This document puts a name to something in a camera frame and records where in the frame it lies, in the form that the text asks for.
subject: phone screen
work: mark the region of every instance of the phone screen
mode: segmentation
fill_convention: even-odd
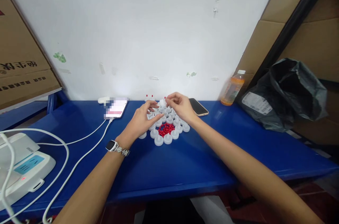
[[[105,119],[120,118],[127,105],[128,98],[112,98],[111,105],[106,111]]]
[[[191,98],[190,103],[191,103],[191,106],[192,106],[194,112],[197,115],[204,114],[204,113],[208,112],[197,100]]]

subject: cardboard box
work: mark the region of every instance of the cardboard box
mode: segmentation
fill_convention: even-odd
[[[339,82],[339,0],[318,0],[278,60],[300,60],[319,78]]]
[[[300,0],[270,0],[238,64],[246,70],[239,98],[257,72]],[[339,82],[339,0],[318,0],[280,59],[304,62],[320,79]],[[339,145],[339,90],[326,84],[329,116],[316,122],[298,120],[294,130],[319,144]]]
[[[0,110],[61,88],[12,0],[0,0],[0,36]]]
[[[298,2],[299,0],[269,0],[235,70],[246,70],[245,84],[239,97],[246,91]]]

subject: white cord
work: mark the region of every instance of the white cord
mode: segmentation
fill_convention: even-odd
[[[73,174],[75,168],[76,168],[76,167],[78,166],[78,164],[82,161],[82,159],[85,158],[91,151],[93,151],[94,148],[96,148],[97,145],[102,141],[103,137],[104,137],[105,134],[106,134],[106,131],[107,131],[107,129],[108,129],[108,126],[111,124],[112,121],[113,121],[113,120],[110,120],[110,121],[109,121],[109,123],[107,124],[106,129],[105,129],[105,131],[104,131],[102,137],[101,137],[100,140],[96,143],[96,145],[93,146],[93,148],[92,148],[91,150],[89,150],[87,153],[85,153],[85,154],[78,160],[78,162],[74,165],[72,171],[70,172],[70,174],[68,175],[68,177],[67,177],[66,180],[64,181],[63,185],[61,186],[61,188],[60,188],[59,191],[56,193],[56,195],[54,196],[54,198],[51,200],[51,202],[50,202],[49,205],[47,206],[45,212],[43,213],[43,216],[42,216],[42,222],[43,222],[44,224],[48,224],[47,219],[46,219],[47,212],[48,212],[49,208],[52,206],[52,204],[54,203],[54,200],[59,196],[60,192],[63,190],[64,186],[66,185],[66,183],[68,182],[69,178],[70,178],[71,175]]]
[[[68,182],[69,178],[71,177],[71,175],[73,174],[75,168],[77,167],[77,165],[80,163],[80,161],[82,161],[83,158],[85,158],[91,151],[94,150],[94,148],[102,141],[102,139],[104,138],[105,134],[106,134],[106,131],[108,129],[108,126],[112,123],[113,120],[110,120],[108,125],[106,126],[106,129],[102,135],[102,137],[100,138],[100,140],[96,143],[96,145],[91,149],[89,150],[87,153],[85,153],[79,160],[78,162],[74,165],[72,171],[70,172],[70,174],[68,175],[68,177],[66,178],[65,182],[62,184],[61,188],[59,189],[59,191],[56,193],[56,195],[54,196],[54,198],[52,199],[52,201],[49,203],[49,205],[47,206],[44,214],[43,214],[43,217],[42,217],[42,221],[44,224],[49,224],[49,222],[47,221],[46,219],[46,216],[47,216],[47,212],[48,210],[50,209],[51,205],[53,204],[54,200],[58,197],[58,195],[60,194],[60,192],[62,191],[62,189],[64,188],[64,186],[66,185],[66,183]],[[65,159],[65,162],[64,162],[64,165],[62,166],[61,170],[59,171],[59,173],[57,174],[57,176],[55,177],[55,179],[51,182],[51,184],[38,196],[36,197],[32,202],[30,202],[26,207],[24,207],[23,209],[21,209],[19,212],[15,213],[12,211],[12,212],[9,212],[8,214],[10,215],[9,218],[7,218],[6,220],[4,220],[3,222],[1,222],[0,224],[5,224],[7,221],[9,220],[12,220],[14,219],[15,216],[17,216],[18,214],[22,213],[24,210],[26,210],[28,207],[30,207],[32,204],[35,203],[35,201],[37,201],[52,185],[53,183],[56,181],[56,179],[60,176],[61,172],[64,170],[65,168],[65,165],[67,164],[67,161],[68,161],[68,157],[69,157],[69,149],[68,149],[68,146],[67,144],[62,140],[60,139],[59,137],[57,137],[56,135],[52,134],[52,133],[49,133],[48,131],[45,131],[45,130],[41,130],[41,129],[11,129],[11,130],[4,130],[4,131],[0,131],[0,134],[1,133],[7,133],[7,132],[12,132],[12,131],[25,131],[25,130],[30,130],[30,131],[39,131],[39,132],[42,132],[42,133],[45,133],[45,134],[48,134],[52,137],[54,137],[55,139],[57,139],[66,149],[66,159]],[[41,144],[46,144],[46,145],[56,145],[58,146],[58,144],[47,144],[47,143],[41,143]],[[14,161],[13,161],[13,165],[11,163],[11,166],[10,166],[10,172],[8,172],[7,174],[7,177],[6,179],[9,179],[10,177],[10,174],[11,174],[11,168],[13,170],[14,168]]]
[[[5,182],[4,182],[4,184],[2,185],[2,188],[1,188],[1,201],[2,201],[2,204],[5,207],[8,215],[13,216],[14,211],[13,211],[12,207],[10,205],[8,205],[8,202],[6,200],[6,196],[7,196],[6,190],[7,190],[8,181],[10,180],[10,177],[11,177],[11,173],[13,172],[13,169],[14,169],[15,152],[14,152],[14,148],[13,148],[12,144],[8,141],[7,136],[3,133],[1,133],[0,136],[3,138],[5,143],[8,145],[8,148],[10,149],[10,152],[11,152],[10,169],[8,170],[8,174],[6,176]],[[12,222],[14,222],[15,224],[22,224],[16,217],[12,218]]]
[[[54,180],[50,183],[50,185],[39,195],[37,196],[32,202],[30,202],[27,206],[25,206],[23,209],[21,209],[19,212],[13,214],[12,216],[10,216],[9,218],[7,218],[6,220],[4,220],[3,222],[0,222],[0,224],[5,224],[7,221],[13,219],[13,217],[15,216],[18,216],[20,213],[22,213],[24,210],[26,210],[28,207],[30,207],[31,205],[33,205],[35,203],[35,201],[37,201],[43,194],[45,194],[45,192],[54,184],[54,182],[56,181],[56,179],[60,176],[61,172],[64,170],[66,164],[67,164],[67,161],[68,161],[68,157],[69,157],[69,149],[68,149],[68,146],[66,145],[66,143],[59,137],[57,137],[56,135],[48,132],[48,131],[45,131],[45,130],[41,130],[41,129],[11,129],[11,130],[4,130],[4,131],[0,131],[0,134],[1,133],[7,133],[7,132],[12,132],[12,131],[39,131],[39,132],[42,132],[42,133],[45,133],[51,137],[54,137],[55,139],[57,139],[60,143],[62,143],[62,145],[65,147],[66,149],[66,158],[65,158],[65,162],[61,168],[61,170],[59,171],[59,173],[56,175],[56,177],[54,178]]]
[[[94,132],[96,132],[104,123],[105,123],[105,121],[106,120],[104,120],[103,121],[103,123],[102,124],[100,124],[100,126],[99,127],[97,127],[91,134],[89,134],[89,135],[87,135],[87,136],[85,136],[85,137],[83,137],[82,139],[79,139],[79,140],[77,140],[77,141],[74,141],[74,142],[70,142],[70,143],[67,143],[66,145],[71,145],[71,144],[73,144],[73,143],[76,143],[76,142],[79,142],[79,141],[81,141],[81,140],[83,140],[83,139],[85,139],[85,138],[87,138],[87,137],[89,137],[90,135],[92,135]],[[53,145],[53,146],[63,146],[63,144],[51,144],[51,143],[37,143],[37,145]]]

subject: hand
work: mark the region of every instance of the hand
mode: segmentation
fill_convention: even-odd
[[[124,141],[130,147],[139,136],[144,134],[156,121],[163,117],[163,114],[158,114],[153,119],[148,120],[146,114],[149,113],[148,110],[154,111],[153,107],[159,108],[155,101],[148,100],[138,108],[124,131],[117,138],[118,141]]]
[[[188,124],[197,118],[197,115],[191,106],[190,100],[186,96],[175,92],[168,95],[165,101],[167,106],[171,106],[177,115]]]

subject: blue table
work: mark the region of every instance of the blue table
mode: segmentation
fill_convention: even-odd
[[[132,118],[143,101],[130,101],[121,119],[116,119],[107,130],[104,140],[78,165],[51,209],[58,212],[106,153],[106,143],[115,139]],[[283,180],[320,176],[339,167],[318,155],[288,135],[265,130],[238,105],[223,106],[218,101],[201,101],[209,115],[202,117],[215,130],[264,163]],[[71,142],[91,133],[103,121],[105,109],[96,101],[69,101],[32,125]],[[49,201],[60,188],[76,161],[103,134],[103,125],[95,134],[69,145],[70,159],[56,184],[26,211],[42,215]],[[54,142],[55,139],[38,132],[27,132],[36,142]],[[35,193],[29,193],[13,205],[15,212],[31,202],[59,172],[65,159],[62,146],[41,146],[40,151],[51,155],[56,166],[46,177],[45,184]],[[137,139],[117,174],[108,202],[117,200],[154,200],[212,192],[234,186],[237,179],[206,145],[193,129],[180,134],[170,145],[157,147],[150,138]],[[0,219],[6,213],[0,212]]]

